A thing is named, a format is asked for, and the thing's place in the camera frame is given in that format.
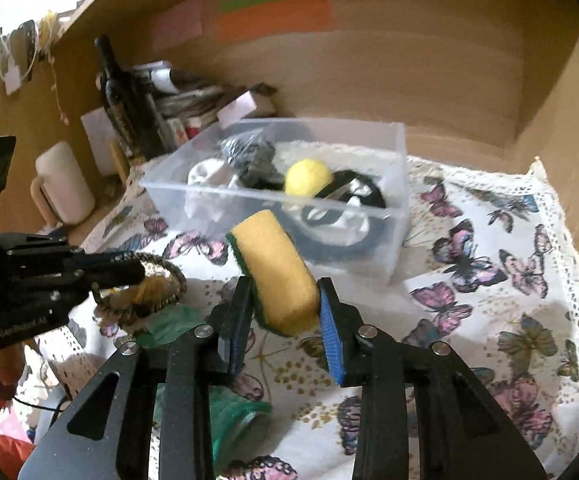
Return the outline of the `person's hand on gripper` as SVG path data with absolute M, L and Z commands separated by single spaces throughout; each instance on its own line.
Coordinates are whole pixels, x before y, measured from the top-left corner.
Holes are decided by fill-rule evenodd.
M 24 344 L 19 342 L 0 350 L 0 399 L 2 401 L 13 399 L 25 367 Z

